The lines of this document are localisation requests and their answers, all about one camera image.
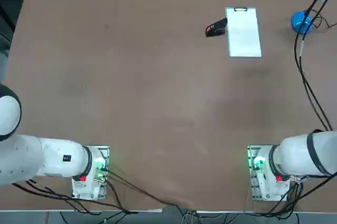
black cable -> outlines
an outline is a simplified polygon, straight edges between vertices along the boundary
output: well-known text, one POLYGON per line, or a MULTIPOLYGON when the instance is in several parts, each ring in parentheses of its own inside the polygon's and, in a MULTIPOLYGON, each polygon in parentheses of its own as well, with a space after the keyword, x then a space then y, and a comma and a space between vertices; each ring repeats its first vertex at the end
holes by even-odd
POLYGON ((226 213, 226 216, 225 216, 225 218, 223 219, 223 224, 226 223, 227 217, 228 217, 228 213, 226 213))
POLYGON ((8 42, 12 43, 12 40, 10 38, 8 38, 5 34, 3 34, 2 32, 0 32, 0 35, 7 40, 8 42))
POLYGON ((225 223, 225 224, 231 224, 234 220, 237 219, 237 217, 240 215, 241 213, 238 213, 233 219, 231 219, 229 222, 225 223))
POLYGON ((4 19, 4 21, 6 22, 8 27, 12 30, 12 32, 14 32, 15 31, 15 24, 13 23, 13 21, 11 20, 11 18, 9 17, 6 10, 2 7, 1 4, 0 4, 0 17, 2 17, 4 19))
POLYGON ((60 214, 61 214, 61 217, 62 217, 62 219, 63 219, 64 223, 65 223, 65 224, 68 224, 68 222, 67 222, 67 221, 66 221, 66 219, 64 218, 64 216, 63 216, 62 212, 60 212, 60 214))
POLYGON ((107 171, 108 173, 110 173, 110 174, 114 175, 115 177, 119 178, 120 180, 122 180, 123 182, 125 182, 126 184, 128 184, 129 186, 131 186, 134 189, 138 190, 142 194, 145 194, 146 196, 154 199, 155 201, 157 201, 157 202, 159 202, 161 204, 165 204, 165 205, 168 205, 168 206, 175 206, 179 210, 179 212, 181 213, 181 215, 184 215, 183 212, 181 211, 181 209, 176 204, 169 203, 169 202, 166 202, 166 201, 164 201, 162 199, 157 198, 156 196, 154 196, 154 195, 148 193, 147 191, 145 191, 145 190, 143 190, 143 189, 135 186, 134 184, 130 183, 129 181, 125 180, 124 178, 122 178, 121 176, 117 175, 116 173, 114 173, 114 172, 112 172, 110 170, 107 170, 107 169, 104 169, 104 168, 101 168, 101 170, 107 171))
POLYGON ((34 188, 35 190, 37 190, 37 191, 39 191, 39 192, 43 192, 43 193, 46 193, 46 194, 51 194, 51 195, 58 196, 60 199, 64 200, 66 203, 68 203, 68 205, 70 205, 72 208, 74 208, 75 211, 78 211, 78 212, 80 212, 80 213, 88 213, 88 214, 90 214, 90 215, 100 215, 100 214, 101 214, 101 212, 100 212, 100 213, 92 213, 92 212, 90 212, 89 210, 87 210, 87 209, 84 207, 83 204, 81 204, 80 202, 78 202, 77 199, 75 199, 74 202, 77 203, 77 204, 79 204, 79 205, 84 209, 84 212, 81 211, 81 210, 79 210, 77 207, 75 207, 75 206, 72 205, 70 202, 68 202, 68 199, 73 199, 73 198, 70 198, 70 197, 67 196, 67 195, 58 194, 58 193, 54 192, 52 189, 50 189, 50 188, 48 188, 48 187, 45 187, 45 188, 47 189, 47 191, 46 191, 46 190, 43 190, 43 189, 41 189, 41 188, 39 188, 39 187, 36 187, 35 185, 32 184, 32 183, 36 183, 34 180, 26 181, 26 183, 27 183, 30 187, 34 188))
MULTIPOLYGON (((304 19, 303 19, 303 21, 302 21, 302 23, 301 23, 301 25, 300 25, 300 30, 301 30, 301 28, 304 26, 304 23, 305 23, 306 18, 308 17, 310 11, 312 10, 313 6, 315 5, 315 3, 316 3, 317 1, 318 1, 318 0, 314 0, 313 3, 309 6, 309 8, 305 11, 304 19)), ((315 17, 312 18, 312 20, 311 20, 309 26, 307 27, 307 29, 306 29, 306 31, 305 31, 303 37, 302 37, 302 41, 304 41, 305 36, 306 36, 307 33, 308 33, 309 27, 313 24, 313 22, 314 22, 315 19, 318 17, 318 15, 320 14, 320 12, 323 10, 323 8, 324 8, 324 6, 325 6, 325 4, 326 4, 327 2, 328 2, 328 0, 325 0, 325 1, 323 2, 321 8, 318 10, 318 12, 317 12, 317 14, 315 15, 315 17)), ((316 102, 316 104, 317 104, 317 106, 319 107, 319 109, 320 109, 320 111, 321 111, 321 113, 322 113, 324 119, 326 120, 326 122, 327 122, 327 124, 328 124, 328 126, 326 126, 325 123, 323 123, 322 125, 324 126, 324 128, 328 128, 329 130, 332 131, 333 128, 332 128, 332 126, 331 126, 331 123, 330 123, 328 117, 326 116, 324 110, 322 109, 320 103, 318 102, 318 100, 317 100, 315 94, 313 93, 312 88, 311 88, 310 84, 308 83, 308 81, 307 81, 307 79, 306 79, 306 77, 305 77, 305 75, 304 75, 304 73, 303 73, 303 69, 301 69, 301 67, 300 67, 299 60, 298 60, 298 56, 297 56, 297 42, 298 42, 298 39, 299 39, 299 35, 300 35, 300 33, 297 32, 296 38, 295 38, 295 43, 294 43, 294 56, 295 56, 295 62, 296 62, 297 68, 298 68, 298 70, 299 70, 299 72, 300 72, 300 74, 301 74, 301 77, 302 77, 302 80, 303 80, 304 85, 307 85, 309 92, 311 93, 312 97, 314 98, 314 101, 316 102)), ((317 117, 320 119, 320 121, 322 121, 320 115, 319 115, 318 113, 317 113, 316 115, 317 115, 317 117)))
POLYGON ((118 203, 118 206, 121 208, 121 209, 124 209, 124 207, 122 207, 122 203, 118 197, 118 194, 117 194, 117 191, 115 189, 115 187, 112 185, 112 183, 108 180, 106 180, 106 183, 108 184, 108 186, 111 188, 111 190, 113 191, 113 193, 115 194, 115 198, 116 198, 116 201, 118 203))
POLYGON ((123 217, 121 217, 118 221, 115 222, 115 224, 121 222, 124 218, 125 218, 126 215, 124 215, 123 217))
MULTIPOLYGON (((23 190, 29 194, 32 194, 32 195, 36 195, 36 196, 41 196, 43 198, 48 198, 48 199, 55 199, 55 200, 64 200, 64 198, 60 198, 60 197, 53 197, 53 196, 50 196, 50 195, 45 195, 45 194, 42 194, 42 193, 38 193, 38 192, 35 192, 35 191, 32 191, 30 189, 27 189, 23 186, 20 186, 19 184, 17 183, 12 183, 13 186, 15 186, 16 188, 20 189, 20 190, 23 190)), ((114 208, 118 208, 120 209, 118 206, 114 205, 114 204, 110 204, 110 203, 103 203, 103 202, 100 202, 100 201, 95 201, 95 200, 89 200, 89 199, 73 199, 73 198, 66 198, 67 200, 69 201, 85 201, 85 202, 91 202, 91 203, 95 203, 95 204, 100 204, 101 206, 108 206, 108 207, 114 207, 114 208)))
POLYGON ((300 216, 298 213, 295 213, 296 215, 296 218, 297 218, 297 224, 300 224, 301 223, 301 220, 300 220, 300 216))
POLYGON ((300 192, 297 194, 297 188, 298 188, 299 184, 295 183, 294 185, 290 186, 289 190, 281 197, 281 199, 278 201, 278 203, 267 213, 262 213, 262 212, 257 212, 257 213, 246 213, 247 215, 250 216, 258 216, 258 217, 277 217, 278 219, 282 219, 282 217, 280 217, 280 215, 285 214, 285 213, 289 213, 293 211, 294 205, 289 205, 289 201, 291 200, 288 195, 289 193, 292 195, 293 192, 296 190, 295 193, 295 197, 298 198, 300 196, 300 194, 303 191, 303 185, 301 185, 300 192), (283 199, 287 196, 287 203, 282 207, 281 210, 277 211, 277 212, 273 212, 278 205, 283 202, 283 199))
MULTIPOLYGON (((302 57, 299 58, 299 65, 300 65, 300 71, 302 72, 302 75, 304 75, 304 77, 305 77, 305 74, 304 74, 304 71, 303 71, 303 67, 302 67, 302 57)), ((309 92, 308 92, 308 86, 306 85, 304 78, 302 78, 302 81, 303 81, 303 85, 304 85, 304 90, 305 90, 306 96, 307 96, 308 99, 309 99, 309 102, 310 102, 310 104, 311 104, 312 109, 314 110, 314 113, 316 114, 317 118, 320 120, 320 122, 321 122, 321 124, 323 125, 324 129, 325 129, 326 131, 328 131, 328 130, 329 130, 328 127, 325 125, 325 123, 324 123, 324 121, 322 120, 320 114, 318 113, 318 111, 317 111, 317 109, 316 109, 314 103, 312 102, 312 99, 310 98, 310 94, 309 94, 309 92)))
POLYGON ((99 223, 97 223, 97 224, 102 224, 102 223, 104 223, 105 221, 107 222, 108 220, 110 220, 110 219, 116 217, 117 215, 120 215, 121 213, 123 213, 123 212, 115 213, 114 215, 111 215, 111 216, 105 218, 104 220, 101 220, 101 221, 100 221, 99 223))

cable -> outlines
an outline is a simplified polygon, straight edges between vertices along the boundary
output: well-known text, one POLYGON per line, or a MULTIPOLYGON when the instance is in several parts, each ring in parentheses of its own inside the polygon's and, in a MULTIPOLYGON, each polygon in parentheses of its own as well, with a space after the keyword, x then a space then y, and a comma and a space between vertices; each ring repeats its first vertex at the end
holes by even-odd
POLYGON ((3 34, 2 32, 0 32, 0 35, 7 40, 8 42, 12 43, 12 40, 10 38, 8 38, 5 34, 3 34))
POLYGON ((121 222, 124 218, 125 218, 126 215, 124 215, 123 217, 121 217, 118 221, 115 222, 115 224, 121 222))
MULTIPOLYGON (((60 198, 60 197, 53 197, 53 196, 50 196, 50 195, 45 195, 45 194, 42 194, 42 193, 38 193, 38 192, 35 192, 35 191, 32 191, 32 190, 29 190, 23 186, 20 186, 19 184, 17 183, 12 183, 13 186, 15 186, 16 188, 22 190, 22 191, 25 191, 29 194, 32 194, 32 195, 36 195, 36 196, 41 196, 43 198, 49 198, 49 199, 55 199, 55 200, 64 200, 64 198, 60 198)), ((73 198, 69 198, 67 196, 66 198, 68 201, 85 201, 85 202, 91 202, 91 203, 95 203, 95 204, 100 204, 102 206, 108 206, 108 207, 114 207, 114 208, 118 208, 120 209, 118 206, 114 205, 114 204, 110 204, 110 203, 103 203, 103 202, 100 202, 100 201, 95 201, 95 200, 89 200, 89 199, 73 199, 73 198)))
POLYGON ((85 212, 82 212, 82 211, 80 211, 77 207, 75 207, 75 206, 72 205, 70 202, 68 202, 68 199, 72 199, 72 198, 68 197, 67 195, 62 195, 62 194, 55 193, 52 189, 50 189, 50 188, 48 188, 48 187, 45 187, 48 191, 43 190, 43 189, 40 189, 40 188, 34 186, 33 184, 31 184, 31 182, 32 182, 32 183, 36 183, 34 180, 26 181, 26 183, 27 183, 30 187, 34 188, 35 190, 37 190, 37 191, 39 191, 39 192, 44 192, 44 193, 47 193, 47 194, 59 196, 60 199, 64 200, 66 203, 68 203, 72 208, 75 209, 75 211, 78 211, 78 212, 81 212, 81 213, 89 213, 90 215, 100 215, 100 214, 101 214, 101 212, 100 212, 100 213, 92 213, 92 212, 90 212, 89 210, 87 210, 87 209, 84 207, 84 205, 82 205, 80 202, 78 202, 77 199, 75 199, 74 201, 75 201, 76 203, 78 203, 78 204, 84 209, 85 212))
POLYGON ((97 224, 107 223, 108 220, 110 220, 110 219, 116 217, 117 215, 120 215, 121 213, 123 213, 123 212, 115 213, 114 215, 111 215, 111 216, 105 218, 104 220, 101 220, 101 221, 100 221, 99 223, 97 223, 97 224))
POLYGON ((237 216, 235 216, 233 219, 231 219, 229 222, 225 223, 225 224, 231 224, 234 221, 236 221, 236 219, 240 216, 241 213, 239 213, 237 216))
MULTIPOLYGON (((302 23, 301 23, 301 25, 300 25, 300 29, 304 26, 304 23, 305 23, 306 18, 308 17, 310 11, 312 10, 313 6, 315 5, 315 3, 316 3, 317 1, 318 1, 318 0, 314 0, 314 1, 312 2, 312 4, 309 6, 309 8, 305 11, 303 21, 302 21, 302 23)), ((312 23, 313 23, 313 21, 315 21, 315 19, 317 18, 317 16, 318 16, 318 15, 316 15, 316 16, 312 19, 312 23)), ((308 90, 309 90, 308 93, 309 93, 309 92, 311 93, 311 95, 312 95, 312 97, 314 98, 316 104, 318 105, 318 107, 319 107, 319 109, 320 109, 322 115, 324 116, 324 118, 325 118, 325 120, 327 121, 328 125, 330 125, 329 120, 327 119, 327 117, 326 117, 326 115, 325 115, 325 113, 324 113, 324 111, 323 111, 323 109, 322 109, 320 103, 318 102, 318 100, 317 100, 315 94, 313 93, 313 91, 312 91, 312 89, 311 89, 310 84, 308 83, 308 81, 307 81, 307 79, 306 79, 306 77, 305 77, 305 75, 304 75, 304 73, 303 73, 303 69, 301 69, 301 67, 300 67, 299 60, 298 60, 298 56, 297 56, 297 42, 298 42, 299 36, 300 36, 300 33, 297 32, 296 38, 295 38, 295 42, 294 42, 294 57, 295 57, 295 62, 296 62, 297 68, 298 68, 298 70, 299 70, 299 72, 300 72, 300 74, 301 74, 302 81, 303 81, 304 85, 306 85, 306 86, 308 87, 308 90)), ((319 115, 318 113, 317 113, 316 115, 317 115, 317 117, 320 119, 320 121, 322 122, 322 119, 321 119, 320 115, 319 115)))
POLYGON ((62 217, 62 219, 63 219, 64 223, 65 223, 65 224, 68 224, 68 222, 67 222, 67 221, 66 221, 66 219, 64 218, 64 216, 63 216, 62 212, 60 212, 60 214, 61 214, 61 217, 62 217))
POLYGON ((107 169, 104 169, 104 168, 101 168, 101 170, 107 171, 108 173, 110 173, 110 174, 114 175, 115 177, 121 179, 123 182, 125 182, 125 183, 128 184, 129 186, 135 188, 136 190, 138 190, 138 191, 141 192, 142 194, 145 194, 146 196, 148 196, 148 197, 154 199, 155 201, 157 201, 157 202, 159 202, 159 203, 161 203, 161 204, 165 204, 165 205, 168 205, 168 206, 175 206, 175 207, 177 207, 178 210, 179 210, 179 212, 180 212, 182 215, 184 215, 184 214, 182 213, 182 211, 180 210, 180 208, 179 208, 176 204, 166 202, 166 201, 164 201, 164 200, 162 200, 162 199, 157 198, 156 196, 153 196, 152 194, 150 194, 150 193, 148 193, 147 191, 145 191, 145 190, 143 190, 143 189, 141 189, 141 188, 135 186, 134 184, 128 182, 127 180, 125 180, 124 178, 122 178, 121 176, 117 175, 116 173, 114 173, 114 172, 112 172, 112 171, 110 171, 110 170, 107 170, 107 169))
MULTIPOLYGON (((303 27, 304 22, 305 22, 307 16, 309 15, 310 11, 312 10, 314 4, 315 4, 317 1, 318 1, 318 0, 314 0, 313 3, 310 5, 310 7, 305 11, 304 19, 303 19, 303 21, 302 21, 302 24, 301 24, 301 26, 300 26, 300 29, 303 27)), ((324 6, 325 6, 325 4, 326 4, 327 2, 328 2, 328 0, 325 0, 325 1, 323 2, 321 8, 318 10, 318 12, 317 12, 317 14, 315 15, 315 17, 312 18, 312 20, 311 20, 309 26, 307 27, 307 29, 306 29, 306 31, 305 31, 303 37, 302 37, 302 41, 303 41, 303 42, 304 42, 305 36, 306 36, 307 33, 308 33, 309 27, 313 24, 313 22, 314 22, 315 19, 318 17, 318 15, 320 14, 320 12, 323 10, 323 8, 324 8, 324 6)), ((298 60, 298 57, 297 57, 297 42, 298 42, 298 39, 299 39, 299 35, 300 35, 300 34, 299 34, 299 32, 298 32, 297 35, 296 35, 296 38, 295 38, 295 43, 294 43, 294 55, 295 55, 295 62, 296 62, 296 65, 297 65, 298 70, 299 70, 299 72, 300 72, 300 74, 301 74, 301 77, 302 77, 304 86, 307 86, 307 87, 308 87, 308 89, 309 89, 309 91, 310 91, 312 97, 314 98, 314 100, 315 100, 317 106, 319 107, 319 109, 320 109, 320 111, 321 111, 321 113, 322 113, 324 119, 326 120, 328 126, 326 126, 325 123, 322 122, 322 119, 321 119, 320 115, 318 114, 318 112, 316 113, 317 117, 320 119, 322 125, 324 126, 324 128, 325 128, 326 130, 328 129, 328 130, 331 130, 331 131, 332 131, 333 128, 332 128, 332 126, 331 126, 331 123, 330 123, 328 117, 326 116, 324 110, 322 109, 320 103, 318 102, 318 100, 317 100, 315 94, 313 93, 313 91, 312 91, 312 89, 311 89, 311 87, 310 87, 310 85, 309 85, 309 83, 308 83, 308 81, 307 81, 307 79, 306 79, 306 77, 305 77, 305 75, 304 75, 304 73, 303 73, 303 68, 301 68, 301 66, 300 66, 300 64, 299 64, 299 60, 298 60)))
POLYGON ((120 199, 118 198, 117 191, 116 191, 115 187, 114 187, 114 186, 112 185, 112 183, 109 182, 108 180, 106 180, 106 183, 109 185, 109 187, 111 188, 111 190, 114 192, 116 201, 117 201, 117 203, 118 203, 118 206, 119 206, 121 209, 124 209, 124 208, 122 207, 122 204, 121 204, 120 199))
POLYGON ((295 213, 296 218, 297 218, 297 224, 301 224, 300 216, 298 213, 295 213))

brown table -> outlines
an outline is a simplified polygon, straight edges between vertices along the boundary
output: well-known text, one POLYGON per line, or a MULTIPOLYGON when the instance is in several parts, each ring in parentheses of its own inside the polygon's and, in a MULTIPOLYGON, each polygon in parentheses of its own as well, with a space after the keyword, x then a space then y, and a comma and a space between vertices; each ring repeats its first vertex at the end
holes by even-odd
MULTIPOLYGON (((246 146, 320 128, 296 71, 290 27, 291 15, 312 1, 24 0, 5 77, 23 104, 18 132, 108 144, 115 171, 180 206, 270 209, 250 198, 246 207, 246 146), (231 59, 226 36, 205 37, 226 6, 256 7, 261 59, 231 59)), ((323 15, 336 21, 336 10, 330 0, 323 15)), ((334 125, 336 35, 337 28, 309 35, 304 49, 308 79, 334 125)), ((69 179, 39 181, 71 191, 69 179)), ((335 186, 297 210, 337 211, 335 186)), ((117 190, 128 209, 162 207, 117 190)), ((0 195, 1 209, 68 208, 11 186, 0 195)))

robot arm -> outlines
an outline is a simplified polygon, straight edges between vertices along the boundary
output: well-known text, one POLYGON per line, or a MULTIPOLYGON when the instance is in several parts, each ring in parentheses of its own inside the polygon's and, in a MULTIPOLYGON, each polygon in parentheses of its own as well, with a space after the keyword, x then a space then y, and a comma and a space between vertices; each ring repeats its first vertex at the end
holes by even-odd
POLYGON ((279 145, 262 145, 252 164, 262 200, 278 201, 290 180, 326 177, 337 172, 337 132, 298 135, 279 145))
POLYGON ((72 177, 73 195, 105 198, 108 147, 16 134, 22 109, 17 95, 0 84, 0 186, 33 176, 72 177))

white paper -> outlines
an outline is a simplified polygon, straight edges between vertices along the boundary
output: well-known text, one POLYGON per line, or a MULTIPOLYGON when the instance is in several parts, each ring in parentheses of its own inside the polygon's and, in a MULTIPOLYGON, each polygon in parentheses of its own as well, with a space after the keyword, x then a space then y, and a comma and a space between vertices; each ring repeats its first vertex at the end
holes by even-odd
POLYGON ((226 8, 230 57, 261 57, 255 8, 226 8))

